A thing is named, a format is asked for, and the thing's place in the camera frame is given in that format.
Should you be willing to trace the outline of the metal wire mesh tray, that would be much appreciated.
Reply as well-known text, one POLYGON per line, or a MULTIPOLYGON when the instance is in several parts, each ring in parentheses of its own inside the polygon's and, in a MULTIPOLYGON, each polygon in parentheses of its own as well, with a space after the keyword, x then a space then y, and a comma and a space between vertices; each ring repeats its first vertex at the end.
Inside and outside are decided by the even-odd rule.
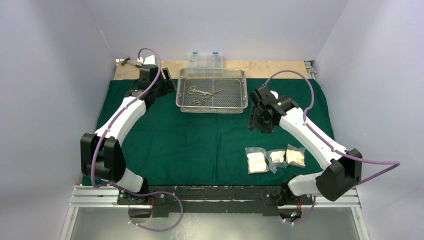
POLYGON ((247 80, 243 69, 229 68, 182 68, 179 71, 176 105, 183 113, 241 114, 248 106, 247 80), (190 86, 215 93, 207 106, 197 106, 194 101, 204 96, 188 94, 190 86))

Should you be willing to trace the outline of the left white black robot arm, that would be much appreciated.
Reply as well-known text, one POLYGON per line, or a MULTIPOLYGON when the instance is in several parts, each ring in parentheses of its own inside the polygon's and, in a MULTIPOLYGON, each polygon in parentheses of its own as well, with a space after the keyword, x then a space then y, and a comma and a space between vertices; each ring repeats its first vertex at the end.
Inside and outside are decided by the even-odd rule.
POLYGON ((129 192, 130 199, 142 205, 149 199, 148 181, 128 169, 121 144, 156 100, 175 92, 176 86, 155 55, 140 57, 136 67, 139 78, 132 82, 115 113, 94 133, 81 137, 80 159, 81 172, 90 177, 93 187, 99 188, 96 180, 102 180, 129 192))

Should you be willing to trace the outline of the silver surgical scissors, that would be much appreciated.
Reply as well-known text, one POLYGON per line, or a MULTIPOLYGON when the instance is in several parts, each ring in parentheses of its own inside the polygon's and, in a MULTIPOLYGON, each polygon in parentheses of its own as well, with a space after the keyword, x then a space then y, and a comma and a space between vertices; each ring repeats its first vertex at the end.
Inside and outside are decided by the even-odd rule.
POLYGON ((208 91, 203 91, 203 90, 199 90, 196 88, 196 86, 192 85, 190 86, 189 90, 187 91, 187 93, 189 95, 193 95, 193 94, 199 94, 200 96, 213 96, 214 93, 212 92, 208 92, 208 91))

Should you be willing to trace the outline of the white gauze packet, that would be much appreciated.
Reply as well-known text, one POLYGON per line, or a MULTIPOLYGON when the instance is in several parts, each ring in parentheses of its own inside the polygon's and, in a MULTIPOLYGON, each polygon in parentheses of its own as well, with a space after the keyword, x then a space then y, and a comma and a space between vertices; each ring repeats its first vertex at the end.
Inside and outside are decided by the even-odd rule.
POLYGON ((266 173, 269 171, 266 162, 266 150, 261 147, 246 147, 248 174, 266 173))

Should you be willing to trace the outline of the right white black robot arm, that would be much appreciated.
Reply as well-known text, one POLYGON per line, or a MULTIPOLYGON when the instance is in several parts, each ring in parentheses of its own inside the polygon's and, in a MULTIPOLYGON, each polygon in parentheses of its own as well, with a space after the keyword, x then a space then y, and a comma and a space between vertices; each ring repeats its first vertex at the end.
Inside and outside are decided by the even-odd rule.
POLYGON ((289 96, 276 98, 265 85, 249 94, 252 109, 248 129, 272 133, 281 127, 302 144, 318 162, 322 171, 296 175, 281 184, 279 204, 292 204, 304 195, 322 195, 336 201, 358 185, 362 176, 362 158, 357 149, 347 150, 333 141, 310 119, 289 96))

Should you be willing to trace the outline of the dark green surgical drape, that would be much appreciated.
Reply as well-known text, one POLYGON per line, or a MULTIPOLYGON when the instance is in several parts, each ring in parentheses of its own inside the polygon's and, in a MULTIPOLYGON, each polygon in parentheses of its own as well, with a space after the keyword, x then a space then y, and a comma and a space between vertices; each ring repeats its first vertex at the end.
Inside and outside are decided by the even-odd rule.
POLYGON ((184 113, 175 104, 175 93, 156 99, 136 121, 124 141, 104 140, 104 155, 94 156, 99 135, 81 138, 83 184, 92 185, 90 175, 117 183, 130 174, 150 185, 262 186, 280 185, 295 175, 322 169, 311 153, 305 167, 290 166, 276 173, 248 172, 247 147, 266 151, 300 143, 276 127, 270 134, 248 130, 250 112, 240 114, 184 113))

